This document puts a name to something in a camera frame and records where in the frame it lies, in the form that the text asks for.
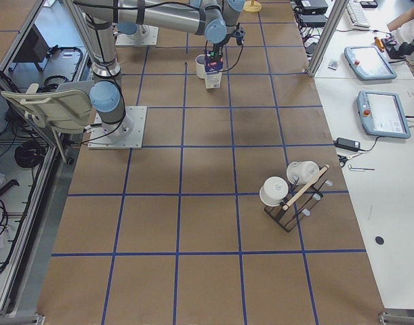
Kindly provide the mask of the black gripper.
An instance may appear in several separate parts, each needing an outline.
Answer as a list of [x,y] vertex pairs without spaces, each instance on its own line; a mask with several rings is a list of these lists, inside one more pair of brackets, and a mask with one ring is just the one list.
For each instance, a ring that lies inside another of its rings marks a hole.
[[234,37],[234,32],[227,34],[222,41],[214,43],[210,57],[213,62],[220,62],[223,57],[223,47]]

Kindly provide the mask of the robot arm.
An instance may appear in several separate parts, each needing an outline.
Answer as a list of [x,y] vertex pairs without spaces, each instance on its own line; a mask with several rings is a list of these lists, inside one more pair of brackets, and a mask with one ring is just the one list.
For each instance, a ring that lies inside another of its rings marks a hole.
[[95,84],[89,98],[101,119],[103,138],[112,141],[127,137],[135,126],[122,94],[113,25],[149,25],[203,36],[213,45],[205,55],[215,65],[222,63],[223,48],[231,38],[239,46],[245,39],[238,22],[243,1],[74,1],[74,5],[85,15],[91,42]]
[[149,27],[133,22],[120,22],[117,24],[117,30],[121,34],[135,39],[143,39],[147,37],[150,32]]

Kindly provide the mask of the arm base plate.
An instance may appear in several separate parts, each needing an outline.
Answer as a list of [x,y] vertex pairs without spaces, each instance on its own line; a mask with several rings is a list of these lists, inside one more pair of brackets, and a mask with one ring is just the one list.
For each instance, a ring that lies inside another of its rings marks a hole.
[[117,47],[145,47],[145,46],[155,46],[157,44],[159,28],[154,26],[147,26],[150,29],[150,32],[147,37],[143,39],[135,39],[128,37],[127,35],[117,32],[116,37],[116,46]]
[[126,116],[121,126],[112,134],[116,125],[104,123],[91,130],[92,140],[87,146],[92,150],[141,149],[146,122],[147,106],[126,106]]

